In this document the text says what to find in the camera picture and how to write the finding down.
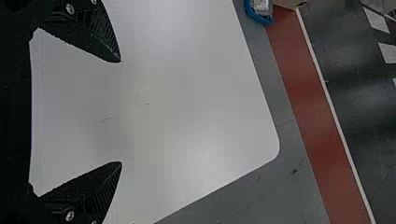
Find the blue object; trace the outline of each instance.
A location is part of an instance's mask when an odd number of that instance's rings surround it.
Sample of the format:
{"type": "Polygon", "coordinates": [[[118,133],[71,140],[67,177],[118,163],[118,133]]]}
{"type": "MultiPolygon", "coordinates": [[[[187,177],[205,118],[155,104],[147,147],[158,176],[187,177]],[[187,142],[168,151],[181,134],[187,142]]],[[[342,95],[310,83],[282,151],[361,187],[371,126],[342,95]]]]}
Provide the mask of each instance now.
{"type": "Polygon", "coordinates": [[[259,23],[263,25],[267,24],[273,24],[274,19],[270,16],[262,16],[253,9],[253,7],[250,4],[250,0],[245,0],[245,10],[249,17],[251,17],[253,20],[258,21],[259,23]]]}

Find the bolt head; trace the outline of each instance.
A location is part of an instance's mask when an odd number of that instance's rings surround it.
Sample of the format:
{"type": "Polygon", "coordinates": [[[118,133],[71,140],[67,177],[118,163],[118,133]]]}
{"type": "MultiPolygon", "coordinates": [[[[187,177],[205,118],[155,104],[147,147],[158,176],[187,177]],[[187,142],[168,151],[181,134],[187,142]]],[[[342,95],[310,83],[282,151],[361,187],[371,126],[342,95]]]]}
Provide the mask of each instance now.
{"type": "Polygon", "coordinates": [[[65,219],[67,222],[72,221],[73,218],[74,218],[74,215],[75,215],[74,211],[70,211],[70,212],[67,213],[67,215],[66,215],[66,217],[65,217],[64,219],[65,219]]]}
{"type": "Polygon", "coordinates": [[[75,10],[74,7],[70,4],[66,4],[66,11],[67,13],[69,13],[70,15],[74,15],[75,14],[75,10]]]}

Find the floor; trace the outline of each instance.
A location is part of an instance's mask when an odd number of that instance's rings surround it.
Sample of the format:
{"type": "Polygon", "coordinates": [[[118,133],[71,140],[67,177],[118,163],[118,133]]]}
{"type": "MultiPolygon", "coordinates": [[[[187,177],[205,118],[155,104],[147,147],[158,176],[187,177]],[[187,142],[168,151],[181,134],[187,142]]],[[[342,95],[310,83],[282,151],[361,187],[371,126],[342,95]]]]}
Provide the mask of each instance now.
{"type": "Polygon", "coordinates": [[[376,223],[394,223],[395,23],[375,26],[357,1],[312,1],[301,12],[376,223]]]}

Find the white table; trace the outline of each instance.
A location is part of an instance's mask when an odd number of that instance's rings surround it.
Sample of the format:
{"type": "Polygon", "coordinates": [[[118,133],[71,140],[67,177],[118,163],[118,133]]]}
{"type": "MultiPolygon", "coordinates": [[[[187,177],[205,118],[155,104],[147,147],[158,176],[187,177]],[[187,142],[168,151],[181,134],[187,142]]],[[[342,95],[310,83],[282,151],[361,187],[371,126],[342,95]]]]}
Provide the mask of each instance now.
{"type": "Polygon", "coordinates": [[[122,161],[106,223],[153,223],[276,157],[276,129],[231,0],[105,5],[123,63],[42,31],[32,41],[38,195],[122,161]]]}

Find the gray floor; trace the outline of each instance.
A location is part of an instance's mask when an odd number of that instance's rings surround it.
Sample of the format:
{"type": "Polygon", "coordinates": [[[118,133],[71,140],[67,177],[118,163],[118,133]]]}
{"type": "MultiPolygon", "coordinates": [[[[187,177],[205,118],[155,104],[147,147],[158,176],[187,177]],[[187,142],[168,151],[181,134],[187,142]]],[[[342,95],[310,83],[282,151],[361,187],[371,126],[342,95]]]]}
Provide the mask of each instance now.
{"type": "Polygon", "coordinates": [[[330,223],[268,37],[245,15],[244,1],[233,1],[276,124],[280,153],[158,223],[330,223]]]}

